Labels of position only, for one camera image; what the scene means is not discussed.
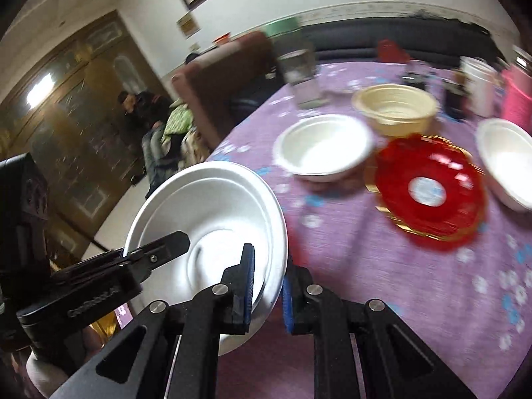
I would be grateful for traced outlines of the pink sleeved bottle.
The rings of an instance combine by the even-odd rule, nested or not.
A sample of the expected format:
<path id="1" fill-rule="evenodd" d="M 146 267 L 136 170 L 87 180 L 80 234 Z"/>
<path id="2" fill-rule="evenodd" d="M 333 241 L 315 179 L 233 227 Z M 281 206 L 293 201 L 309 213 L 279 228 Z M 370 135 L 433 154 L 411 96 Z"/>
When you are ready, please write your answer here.
<path id="1" fill-rule="evenodd" d="M 531 55 L 513 46 L 514 60 L 502 72 L 505 96 L 501 117 L 531 132 Z"/>

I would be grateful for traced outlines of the small dark jar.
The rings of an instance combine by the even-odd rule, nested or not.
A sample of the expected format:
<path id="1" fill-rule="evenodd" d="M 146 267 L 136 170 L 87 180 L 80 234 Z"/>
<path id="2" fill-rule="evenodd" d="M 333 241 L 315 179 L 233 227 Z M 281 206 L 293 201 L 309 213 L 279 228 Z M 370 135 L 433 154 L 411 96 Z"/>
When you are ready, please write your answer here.
<path id="1" fill-rule="evenodd" d="M 447 116 L 463 121 L 468 117 L 469 93 L 465 88 L 466 76 L 461 70 L 454 70 L 450 78 L 443 80 L 444 105 Z"/>

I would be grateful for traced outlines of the white paper bowl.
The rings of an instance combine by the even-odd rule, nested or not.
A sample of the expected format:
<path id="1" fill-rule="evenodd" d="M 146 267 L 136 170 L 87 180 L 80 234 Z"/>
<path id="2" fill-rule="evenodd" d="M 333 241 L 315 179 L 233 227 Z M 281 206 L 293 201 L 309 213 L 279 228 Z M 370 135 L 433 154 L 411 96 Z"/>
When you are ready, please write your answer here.
<path id="1" fill-rule="evenodd" d="M 219 353 L 227 354 L 261 329 L 280 295 L 289 252 L 280 204 L 251 169 L 204 162 L 177 173 L 151 195 L 134 218 L 124 248 L 137 249 L 174 231 L 186 233 L 189 251 L 156 268 L 129 306 L 139 314 L 154 300 L 175 305 L 192 299 L 218 284 L 250 243 L 255 249 L 251 325 L 244 336 L 221 336 Z"/>
<path id="2" fill-rule="evenodd" d="M 481 121 L 475 143 L 490 189 L 509 209 L 531 211 L 531 136 L 515 123 Z"/>
<path id="3" fill-rule="evenodd" d="M 274 141 L 273 162 L 309 182 L 330 183 L 361 166 L 375 139 L 364 122 L 343 114 L 324 114 L 299 121 Z"/>

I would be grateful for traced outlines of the red plastic bag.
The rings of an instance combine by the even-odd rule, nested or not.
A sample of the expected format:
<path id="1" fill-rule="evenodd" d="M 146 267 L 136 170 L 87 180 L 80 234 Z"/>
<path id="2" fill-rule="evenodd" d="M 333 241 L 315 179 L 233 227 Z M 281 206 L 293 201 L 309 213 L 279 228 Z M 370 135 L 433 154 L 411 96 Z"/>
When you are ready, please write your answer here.
<path id="1" fill-rule="evenodd" d="M 377 45 L 377 56 L 380 62 L 407 64 L 411 57 L 397 43 L 381 40 Z"/>

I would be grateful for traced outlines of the small wall plaque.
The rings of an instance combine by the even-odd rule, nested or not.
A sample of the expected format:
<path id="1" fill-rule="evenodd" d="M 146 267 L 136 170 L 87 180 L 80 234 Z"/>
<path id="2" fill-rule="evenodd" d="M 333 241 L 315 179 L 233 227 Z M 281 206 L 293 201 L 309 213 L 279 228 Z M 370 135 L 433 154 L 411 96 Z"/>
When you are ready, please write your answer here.
<path id="1" fill-rule="evenodd" d="M 177 26 L 186 39 L 200 31 L 200 26 L 191 11 L 186 12 L 177 20 Z"/>

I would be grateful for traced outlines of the cream plastic bowl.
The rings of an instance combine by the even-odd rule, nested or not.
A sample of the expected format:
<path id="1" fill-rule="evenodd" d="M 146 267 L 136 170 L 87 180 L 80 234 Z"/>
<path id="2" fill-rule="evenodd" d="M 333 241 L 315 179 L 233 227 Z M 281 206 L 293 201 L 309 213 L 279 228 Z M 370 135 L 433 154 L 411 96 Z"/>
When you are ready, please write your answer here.
<path id="1" fill-rule="evenodd" d="M 373 85 L 352 96 L 352 106 L 382 136 L 426 133 L 439 110 L 437 99 L 422 89 L 399 84 Z"/>

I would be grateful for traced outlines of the white plastic cup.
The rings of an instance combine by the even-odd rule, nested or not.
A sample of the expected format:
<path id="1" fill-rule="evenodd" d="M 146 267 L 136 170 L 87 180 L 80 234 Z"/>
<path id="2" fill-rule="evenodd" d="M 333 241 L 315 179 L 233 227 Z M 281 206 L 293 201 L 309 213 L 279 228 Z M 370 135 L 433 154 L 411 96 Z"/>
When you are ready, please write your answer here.
<path id="1" fill-rule="evenodd" d="M 465 74 L 470 110 L 479 117 L 495 114 L 495 80 L 497 71 L 484 60 L 462 56 L 460 70 Z"/>

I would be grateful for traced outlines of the seated man dark jacket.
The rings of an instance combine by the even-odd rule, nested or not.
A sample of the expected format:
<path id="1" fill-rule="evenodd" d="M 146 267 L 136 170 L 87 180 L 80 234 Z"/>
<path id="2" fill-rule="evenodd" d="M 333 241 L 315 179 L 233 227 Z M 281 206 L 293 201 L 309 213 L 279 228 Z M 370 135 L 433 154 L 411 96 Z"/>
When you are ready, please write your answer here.
<path id="1" fill-rule="evenodd" d="M 150 91 L 138 94 L 121 91 L 118 104 L 124 108 L 127 124 L 137 132 L 142 132 L 142 156 L 150 191 L 154 191 L 163 181 L 162 160 L 165 153 L 162 137 L 171 113 L 171 100 L 164 95 Z"/>

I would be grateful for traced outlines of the red plastic flower plate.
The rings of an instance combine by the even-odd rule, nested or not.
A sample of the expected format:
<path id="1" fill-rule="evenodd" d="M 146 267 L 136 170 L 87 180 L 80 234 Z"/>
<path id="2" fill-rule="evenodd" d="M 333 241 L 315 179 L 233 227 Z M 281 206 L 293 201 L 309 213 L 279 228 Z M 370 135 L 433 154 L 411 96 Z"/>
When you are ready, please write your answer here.
<path id="1" fill-rule="evenodd" d="M 467 150 L 439 136 L 392 139 L 370 159 L 364 180 L 377 210 L 419 246 L 462 246 L 486 219 L 483 171 Z"/>

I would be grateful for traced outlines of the black leather sofa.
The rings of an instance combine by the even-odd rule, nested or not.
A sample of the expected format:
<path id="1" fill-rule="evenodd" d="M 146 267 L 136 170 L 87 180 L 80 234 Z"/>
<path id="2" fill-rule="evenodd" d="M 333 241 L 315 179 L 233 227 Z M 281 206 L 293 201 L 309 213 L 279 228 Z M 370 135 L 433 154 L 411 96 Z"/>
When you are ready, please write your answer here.
<path id="1" fill-rule="evenodd" d="M 397 43 L 412 60 L 435 67 L 456 68 L 462 56 L 492 64 L 502 58 L 488 30 L 458 19 L 421 15 L 359 18 L 302 26 L 314 47 L 316 62 L 379 61 L 381 40 Z"/>

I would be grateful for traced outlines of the purple floral tablecloth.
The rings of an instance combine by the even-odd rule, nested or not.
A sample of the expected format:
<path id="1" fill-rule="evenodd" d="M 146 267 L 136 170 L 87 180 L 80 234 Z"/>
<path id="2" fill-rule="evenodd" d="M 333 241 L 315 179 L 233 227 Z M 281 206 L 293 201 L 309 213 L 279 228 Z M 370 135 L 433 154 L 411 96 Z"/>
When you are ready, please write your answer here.
<path id="1" fill-rule="evenodd" d="M 361 177 L 338 189 L 307 188 L 273 165 L 273 142 L 290 125 L 325 112 L 355 115 L 350 91 L 398 81 L 403 70 L 324 64 L 318 78 L 323 89 L 340 93 L 339 104 L 299 111 L 281 89 L 210 159 L 243 164 L 270 185 L 314 278 L 349 300 L 381 298 L 478 398 L 509 397 L 520 365 L 531 368 L 531 213 L 512 212 L 488 195 L 487 219 L 473 241 L 438 254 L 417 247 L 378 212 Z M 312 339 L 291 337 L 279 311 L 221 357 L 219 398 L 312 397 Z"/>

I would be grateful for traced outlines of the glass jar green lid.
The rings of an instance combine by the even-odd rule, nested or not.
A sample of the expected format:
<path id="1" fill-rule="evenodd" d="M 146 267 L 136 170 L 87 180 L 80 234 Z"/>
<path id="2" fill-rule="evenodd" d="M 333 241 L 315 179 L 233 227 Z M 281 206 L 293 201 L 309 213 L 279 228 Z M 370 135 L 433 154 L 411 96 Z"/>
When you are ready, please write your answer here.
<path id="1" fill-rule="evenodd" d="M 300 109 L 314 109 L 327 103 L 317 79 L 314 47 L 305 37 L 296 17 L 283 18 L 264 27 L 278 68 Z"/>

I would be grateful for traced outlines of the brown wooden cabinet doors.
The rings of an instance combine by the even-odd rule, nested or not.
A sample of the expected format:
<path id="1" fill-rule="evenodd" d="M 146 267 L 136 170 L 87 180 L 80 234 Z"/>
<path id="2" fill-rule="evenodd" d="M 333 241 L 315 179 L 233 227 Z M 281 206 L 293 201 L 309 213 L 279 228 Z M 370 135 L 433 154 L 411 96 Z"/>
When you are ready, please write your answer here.
<path id="1" fill-rule="evenodd" d="M 117 12 L 73 33 L 1 102 L 1 157 L 28 152 L 49 185 L 53 262 L 79 261 L 142 169 L 141 132 L 118 94 L 166 95 Z"/>

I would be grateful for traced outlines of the green patterned cushion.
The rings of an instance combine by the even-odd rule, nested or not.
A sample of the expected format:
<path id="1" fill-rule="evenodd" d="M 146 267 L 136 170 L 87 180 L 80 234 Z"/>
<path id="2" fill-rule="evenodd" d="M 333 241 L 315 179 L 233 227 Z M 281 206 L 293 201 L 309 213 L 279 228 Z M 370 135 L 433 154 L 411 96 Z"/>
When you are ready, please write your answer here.
<path id="1" fill-rule="evenodd" d="M 171 110 L 171 114 L 162 136 L 162 141 L 170 140 L 172 136 L 186 135 L 193 126 L 193 113 L 186 104 L 179 104 Z"/>

